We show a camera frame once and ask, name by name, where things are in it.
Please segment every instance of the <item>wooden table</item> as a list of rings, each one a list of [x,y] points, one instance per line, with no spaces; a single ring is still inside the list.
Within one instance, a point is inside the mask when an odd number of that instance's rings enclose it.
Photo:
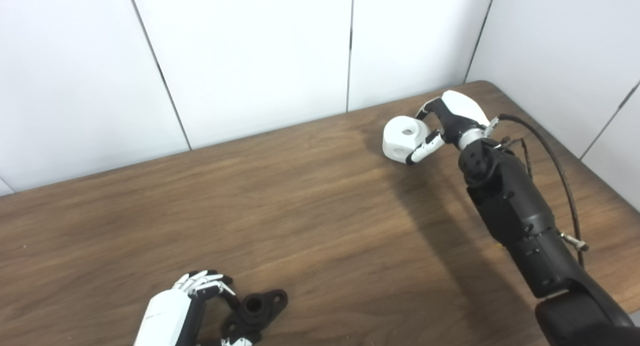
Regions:
[[[526,116],[486,82],[455,87],[489,118]],[[240,293],[282,287],[261,344],[545,344],[537,302],[465,192],[458,151],[416,166],[382,129],[441,92],[0,198],[0,343],[132,344],[151,296],[215,268]],[[495,138],[526,133],[503,122]],[[556,171],[534,180],[572,230]],[[640,308],[640,216],[556,141],[589,272]],[[229,312],[210,302],[204,336]]]

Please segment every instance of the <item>robotic arm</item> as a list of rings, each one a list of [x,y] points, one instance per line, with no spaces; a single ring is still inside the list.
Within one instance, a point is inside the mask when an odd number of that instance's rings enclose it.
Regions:
[[[275,289],[253,293],[240,302],[229,287],[232,282],[231,277],[215,270],[186,273],[171,289],[151,298],[134,346],[196,346],[206,301],[215,296],[221,296],[233,312],[222,323],[221,339],[208,344],[252,346],[258,343],[261,330],[286,307],[287,294]]]
[[[422,120],[435,113],[442,128],[429,132]],[[558,231],[553,212],[512,151],[490,138],[500,115],[489,122],[466,95],[446,91],[415,118],[393,118],[384,128],[387,157],[407,164],[421,161],[445,143],[460,151],[458,166],[467,192],[491,236],[509,252],[537,298],[537,322],[547,341],[569,344],[640,344],[640,328],[576,262],[567,246],[584,242]]]

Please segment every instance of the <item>white wall panel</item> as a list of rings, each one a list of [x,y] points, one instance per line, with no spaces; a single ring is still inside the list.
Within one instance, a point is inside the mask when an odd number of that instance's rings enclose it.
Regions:
[[[135,0],[193,147],[346,110],[351,0]]]
[[[0,0],[0,38],[14,189],[188,149],[130,0]]]
[[[7,186],[7,184],[4,183],[2,179],[0,179],[0,196],[9,195],[13,192],[14,191],[9,186]]]
[[[461,84],[491,0],[354,0],[349,110]]]
[[[493,0],[467,81],[493,82],[581,156],[638,81],[640,0]]]
[[[582,161],[640,211],[640,91],[636,91]]]

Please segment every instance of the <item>black cable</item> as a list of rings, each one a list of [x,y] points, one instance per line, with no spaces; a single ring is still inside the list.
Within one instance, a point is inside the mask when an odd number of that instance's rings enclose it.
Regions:
[[[514,139],[509,142],[508,145],[505,146],[506,149],[509,149],[512,145],[520,142],[522,145],[522,150],[524,151],[524,160],[526,162],[526,172],[528,173],[528,177],[533,179],[533,169],[531,168],[531,158],[529,157],[529,149],[527,148],[527,144],[524,141],[524,138]]]
[[[578,221],[578,210],[576,210],[576,201],[574,201],[574,194],[571,192],[571,188],[569,187],[569,182],[567,181],[567,176],[565,175],[565,171],[563,170],[562,165],[558,160],[558,157],[556,157],[556,154],[551,149],[551,146],[549,146],[549,143],[547,143],[547,141],[542,137],[542,135],[537,131],[537,129],[533,128],[530,124],[522,120],[522,118],[512,116],[512,115],[505,115],[504,113],[502,113],[498,116],[498,119],[511,121],[511,122],[515,122],[523,125],[526,129],[528,129],[529,131],[531,131],[531,133],[533,133],[533,135],[537,138],[538,141],[540,141],[540,143],[542,143],[544,150],[546,150],[546,152],[551,157],[551,160],[553,161],[553,164],[555,165],[555,168],[558,171],[558,175],[560,175],[560,180],[562,180],[562,185],[564,186],[564,192],[566,193],[567,200],[569,201],[569,209],[571,209],[571,218],[573,219],[573,233],[575,234],[575,237],[577,239],[582,239],[582,236],[580,233],[580,221]],[[583,256],[582,250],[578,250],[578,263],[582,267],[585,266],[585,257]]]

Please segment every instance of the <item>hole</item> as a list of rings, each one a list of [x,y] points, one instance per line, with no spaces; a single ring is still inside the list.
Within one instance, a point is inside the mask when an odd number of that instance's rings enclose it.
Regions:
[[[260,298],[253,297],[246,302],[245,307],[249,313],[260,313],[263,310],[263,301]]]
[[[396,157],[400,157],[400,158],[406,158],[407,155],[409,154],[409,152],[403,150],[402,148],[396,148],[393,150],[393,154]]]

